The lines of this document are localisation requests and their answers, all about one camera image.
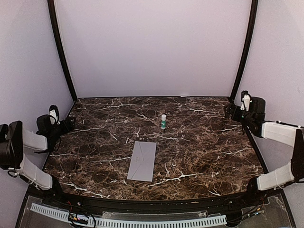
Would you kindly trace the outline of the white green glue stick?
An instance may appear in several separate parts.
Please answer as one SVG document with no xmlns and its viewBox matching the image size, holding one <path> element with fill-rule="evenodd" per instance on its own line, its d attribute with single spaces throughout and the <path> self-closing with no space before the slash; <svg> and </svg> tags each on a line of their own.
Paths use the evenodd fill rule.
<svg viewBox="0 0 304 228">
<path fill-rule="evenodd" d="M 166 129 L 166 115 L 165 114 L 161 115 L 161 129 L 162 130 Z"/>
</svg>

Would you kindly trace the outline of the grey paper envelope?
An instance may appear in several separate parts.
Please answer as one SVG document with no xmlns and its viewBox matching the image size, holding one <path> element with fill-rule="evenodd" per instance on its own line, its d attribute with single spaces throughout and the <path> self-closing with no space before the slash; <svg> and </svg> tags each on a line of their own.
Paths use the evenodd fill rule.
<svg viewBox="0 0 304 228">
<path fill-rule="evenodd" d="M 135 141 L 127 179 L 152 182 L 157 143 Z"/>
</svg>

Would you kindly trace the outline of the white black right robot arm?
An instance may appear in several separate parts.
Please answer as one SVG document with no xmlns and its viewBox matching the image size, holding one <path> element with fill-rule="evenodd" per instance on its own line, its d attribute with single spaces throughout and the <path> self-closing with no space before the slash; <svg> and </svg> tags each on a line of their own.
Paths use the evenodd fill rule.
<svg viewBox="0 0 304 228">
<path fill-rule="evenodd" d="M 304 127 L 281 121 L 265 120 L 266 101 L 253 97 L 244 91 L 241 105 L 228 104 L 224 108 L 225 117 L 241 123 L 254 136 L 289 146 L 293 149 L 290 162 L 267 174 L 252 178 L 242 201 L 253 206 L 261 198 L 261 192 L 283 188 L 291 183 L 304 181 Z"/>
</svg>

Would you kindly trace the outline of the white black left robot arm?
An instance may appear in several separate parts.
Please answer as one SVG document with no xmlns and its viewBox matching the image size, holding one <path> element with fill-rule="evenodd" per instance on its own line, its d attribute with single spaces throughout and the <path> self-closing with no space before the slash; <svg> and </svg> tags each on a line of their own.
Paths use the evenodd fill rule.
<svg viewBox="0 0 304 228">
<path fill-rule="evenodd" d="M 56 177 L 45 173 L 26 156 L 27 148 L 35 153 L 51 153 L 59 146 L 61 136 L 74 130 L 76 119 L 68 116 L 60 121 L 52 115 L 37 118 L 38 131 L 26 130 L 22 121 L 0 126 L 0 168 L 8 175 L 20 177 L 38 190 L 48 191 L 48 199 L 57 207 L 67 203 L 67 196 Z"/>
</svg>

